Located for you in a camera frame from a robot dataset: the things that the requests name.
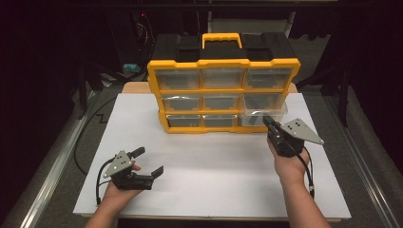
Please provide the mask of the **person's left hand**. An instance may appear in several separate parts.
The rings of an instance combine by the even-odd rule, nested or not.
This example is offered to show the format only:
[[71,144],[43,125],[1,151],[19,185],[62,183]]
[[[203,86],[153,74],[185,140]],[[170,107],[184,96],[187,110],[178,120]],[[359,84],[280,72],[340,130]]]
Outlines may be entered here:
[[110,182],[99,208],[104,207],[109,211],[120,212],[140,193],[142,190],[120,190],[113,182]]

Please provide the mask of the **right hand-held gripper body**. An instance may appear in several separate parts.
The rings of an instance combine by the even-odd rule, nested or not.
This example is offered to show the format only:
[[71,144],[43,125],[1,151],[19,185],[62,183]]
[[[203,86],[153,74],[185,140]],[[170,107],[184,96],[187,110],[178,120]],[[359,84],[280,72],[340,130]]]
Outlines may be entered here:
[[292,158],[300,154],[306,142],[324,144],[318,134],[301,118],[279,124],[280,131],[276,131],[271,125],[266,127],[268,140],[282,157]]

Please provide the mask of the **black metal stand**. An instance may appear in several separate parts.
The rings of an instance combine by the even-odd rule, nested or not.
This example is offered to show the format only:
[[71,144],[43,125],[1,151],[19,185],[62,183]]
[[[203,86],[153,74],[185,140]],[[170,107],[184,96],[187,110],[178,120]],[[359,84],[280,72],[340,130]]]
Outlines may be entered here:
[[320,93],[323,96],[338,96],[337,116],[344,127],[347,127],[347,105],[349,90],[350,68],[343,64],[327,66],[312,76],[299,81],[297,89],[305,86],[321,85]]
[[104,88],[101,79],[101,67],[95,62],[81,62],[78,66],[80,120],[84,118],[87,111],[86,86],[90,86],[93,91],[102,91]]

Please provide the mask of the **yellow black organizer case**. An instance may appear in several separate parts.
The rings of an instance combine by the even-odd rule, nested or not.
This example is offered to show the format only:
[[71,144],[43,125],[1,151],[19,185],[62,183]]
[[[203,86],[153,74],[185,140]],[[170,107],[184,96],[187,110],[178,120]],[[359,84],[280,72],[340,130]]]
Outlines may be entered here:
[[265,126],[199,128],[169,127],[160,113],[162,102],[156,79],[159,69],[205,69],[205,68],[289,68],[287,90],[300,69],[300,61],[291,48],[287,37],[278,32],[261,34],[205,33],[201,36],[161,34],[158,36],[151,60],[147,65],[148,83],[155,95],[159,120],[167,133],[263,132]]

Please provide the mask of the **person's right hand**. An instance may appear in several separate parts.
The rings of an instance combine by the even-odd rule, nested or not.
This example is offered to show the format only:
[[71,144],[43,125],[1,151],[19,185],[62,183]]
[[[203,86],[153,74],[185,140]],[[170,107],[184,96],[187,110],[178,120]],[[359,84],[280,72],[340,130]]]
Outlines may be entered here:
[[283,187],[292,185],[305,186],[305,165],[309,164],[309,154],[305,148],[298,156],[292,158],[282,157],[277,153],[275,147],[267,141],[274,157],[275,170]]

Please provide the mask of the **grid of clear organizer drawers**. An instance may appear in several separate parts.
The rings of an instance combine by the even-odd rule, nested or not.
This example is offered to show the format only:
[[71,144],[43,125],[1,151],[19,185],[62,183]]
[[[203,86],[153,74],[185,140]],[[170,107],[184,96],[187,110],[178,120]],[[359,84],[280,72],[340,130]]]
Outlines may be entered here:
[[277,93],[283,101],[289,68],[159,69],[160,113],[169,127],[230,128],[240,125],[244,93]]

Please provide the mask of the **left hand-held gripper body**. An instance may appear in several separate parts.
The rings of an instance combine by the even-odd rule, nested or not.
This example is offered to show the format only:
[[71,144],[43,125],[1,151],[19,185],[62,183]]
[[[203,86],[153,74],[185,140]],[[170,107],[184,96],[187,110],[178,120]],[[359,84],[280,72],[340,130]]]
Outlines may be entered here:
[[127,153],[121,150],[105,162],[107,170],[104,177],[111,178],[120,190],[151,190],[155,178],[151,175],[136,174],[132,169],[133,159],[130,159]]

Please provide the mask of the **aluminium floor rail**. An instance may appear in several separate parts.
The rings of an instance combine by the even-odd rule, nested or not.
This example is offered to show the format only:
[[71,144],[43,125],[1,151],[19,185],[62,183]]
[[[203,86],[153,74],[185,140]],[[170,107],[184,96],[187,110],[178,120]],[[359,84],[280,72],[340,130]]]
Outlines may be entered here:
[[54,161],[50,163],[50,169],[44,173],[45,178],[40,181],[40,188],[19,228],[35,228],[37,225],[62,177],[75,143],[78,142],[79,134],[88,120],[89,112],[98,98],[99,95],[96,92],[89,93],[85,98],[87,110],[73,112],[74,116],[67,121],[67,125],[57,138],[55,145],[51,147],[50,152],[54,154]]
[[343,173],[343,191],[352,209],[352,223],[362,228],[403,228],[403,176],[394,166],[359,106],[349,104],[347,125],[337,116],[336,99],[327,97],[345,149],[332,156]]

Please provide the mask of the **transparent plastic drawer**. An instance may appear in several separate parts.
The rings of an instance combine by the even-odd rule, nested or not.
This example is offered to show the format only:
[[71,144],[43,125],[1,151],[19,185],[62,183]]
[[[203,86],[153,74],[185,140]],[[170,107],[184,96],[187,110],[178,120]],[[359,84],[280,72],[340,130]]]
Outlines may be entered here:
[[[241,126],[264,126],[262,118],[269,115],[274,121],[280,122],[287,114],[288,107],[280,94],[277,93],[244,93],[240,107]],[[257,116],[255,124],[249,124],[249,118]]]

